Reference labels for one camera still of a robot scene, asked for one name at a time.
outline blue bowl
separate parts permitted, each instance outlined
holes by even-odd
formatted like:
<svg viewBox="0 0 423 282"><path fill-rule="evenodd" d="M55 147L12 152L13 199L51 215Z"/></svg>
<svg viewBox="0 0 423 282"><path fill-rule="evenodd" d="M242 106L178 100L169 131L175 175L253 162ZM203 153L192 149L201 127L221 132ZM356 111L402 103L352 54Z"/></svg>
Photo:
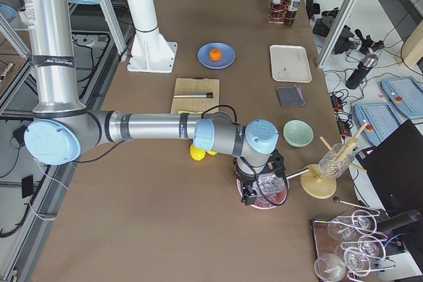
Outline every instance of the blue bowl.
<svg viewBox="0 0 423 282"><path fill-rule="evenodd" d="M212 61L210 59L210 51L219 49L222 52L220 61ZM224 43L213 42L202 46L197 53L198 61L209 69L224 69L235 61L235 51L233 48Z"/></svg>

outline white table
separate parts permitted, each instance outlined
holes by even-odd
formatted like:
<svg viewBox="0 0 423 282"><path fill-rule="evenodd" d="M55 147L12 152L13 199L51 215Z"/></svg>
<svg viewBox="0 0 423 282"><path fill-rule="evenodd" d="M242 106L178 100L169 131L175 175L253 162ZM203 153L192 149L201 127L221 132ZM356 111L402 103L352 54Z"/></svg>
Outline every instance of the white table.
<svg viewBox="0 0 423 282"><path fill-rule="evenodd" d="M320 4L322 12L333 10L333 8L340 7L342 4L342 0L315 0L315 2ZM370 34L371 39L374 41L383 40L387 33L394 29L394 26L392 25L391 21L389 20L389 17L383 10L383 7L381 6L378 0L357 0L346 24L351 28L352 33L354 33L355 29L358 28L362 31L364 37ZM315 36L315 43L317 45L318 50L321 50L324 41L325 38L321 36ZM392 48L389 48L388 51L399 55L403 41L401 41L401 37L398 35L397 31L394 30L389 33L388 37L386 37L385 47L390 47L396 42L398 43ZM347 68L354 69L357 66L358 62L364 57L364 55L361 54L358 50L351 51L349 55L350 57L346 59L345 53L338 55L332 53L327 59L323 71L327 72L326 80L329 92L346 88L345 79L347 79L351 75L353 70L347 70L346 73L338 72L343 71ZM377 55L379 56L377 66L374 67L367 76L368 79L371 79L372 77L377 78L371 79L367 82L367 85L363 90L363 99L357 102L354 102L354 97L347 99L349 103L344 107L345 111L349 112L351 110L351 102L353 105L369 102L388 102L387 97L385 96L384 92L381 90L381 87L379 85L381 79L388 79L394 77L391 74L384 74L386 72L395 74L399 77L412 76L417 81L423 83L423 76L419 75L421 74L421 72L417 66L412 67L412 69L414 69L419 74L413 73L404 65L396 64L399 61L395 59L395 56L385 51L377 52ZM361 95L362 92L359 88L357 88L356 90L350 90L350 96L360 97ZM417 127L419 128L420 132L423 132L422 125L418 125ZM352 133L355 133L357 131L357 128L358 124L355 120ZM372 144L363 135L360 136L359 140L359 144L362 149L372 146ZM353 177L357 175L357 171L354 168L350 168L350 172ZM375 190L373 189L373 186L366 173L359 172L358 177L355 179L355 184L359 189L360 194L362 194L362 197L371 207L383 208L383 205L380 199L378 198ZM393 256L391 258L396 261L397 267L393 270L388 270L385 273L382 273L382 281L389 281L422 274L422 272L419 270L416 263L408 252L405 254Z"/></svg>

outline green bowl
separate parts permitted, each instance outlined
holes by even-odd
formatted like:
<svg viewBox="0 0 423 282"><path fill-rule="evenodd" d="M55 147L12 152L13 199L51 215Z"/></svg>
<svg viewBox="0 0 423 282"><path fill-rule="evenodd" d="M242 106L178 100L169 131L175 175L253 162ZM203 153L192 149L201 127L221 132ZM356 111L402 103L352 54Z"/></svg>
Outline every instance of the green bowl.
<svg viewBox="0 0 423 282"><path fill-rule="evenodd" d="M301 148L313 140L313 130L301 120L291 120L284 126L284 138L293 147Z"/></svg>

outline white cable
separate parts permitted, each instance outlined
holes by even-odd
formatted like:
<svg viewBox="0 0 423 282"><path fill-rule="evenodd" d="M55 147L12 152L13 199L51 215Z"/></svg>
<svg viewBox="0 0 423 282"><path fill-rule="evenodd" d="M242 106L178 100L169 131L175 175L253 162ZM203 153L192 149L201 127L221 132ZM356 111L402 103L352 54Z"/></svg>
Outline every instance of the white cable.
<svg viewBox="0 0 423 282"><path fill-rule="evenodd" d="M57 182L57 183L59 183L60 185L62 185L65 189L69 189L65 184L63 184L62 182L60 182L59 180L56 180L55 178L52 178L51 176L49 176L49 175L47 175L43 170L42 170L42 167L41 167L41 165L40 165L40 161L39 160L36 160L36 159L34 159L36 162L37 162L37 165L38 165L38 168L40 169L40 171L44 174L44 176L45 177L47 177L47 178L49 178L49 179L51 179L51 180L53 180L53 181L55 181L55 182Z"/></svg>
<svg viewBox="0 0 423 282"><path fill-rule="evenodd" d="M31 202L29 200L28 200L28 205L29 205L30 210L33 212L33 214L36 215L42 221L55 221L56 220L56 217L43 218L43 217L39 216L39 214L37 214L37 212L32 208Z"/></svg>

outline yellow lemon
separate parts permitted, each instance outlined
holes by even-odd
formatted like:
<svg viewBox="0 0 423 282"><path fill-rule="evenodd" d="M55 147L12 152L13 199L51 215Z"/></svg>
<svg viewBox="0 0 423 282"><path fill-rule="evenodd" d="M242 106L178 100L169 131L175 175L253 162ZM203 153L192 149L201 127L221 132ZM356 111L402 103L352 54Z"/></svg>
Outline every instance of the yellow lemon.
<svg viewBox="0 0 423 282"><path fill-rule="evenodd" d="M204 157L206 156L206 152L205 152L205 150L197 149L197 148L195 148L194 145L191 145L190 146L190 155L194 160L200 161L200 160L204 159Z"/></svg>

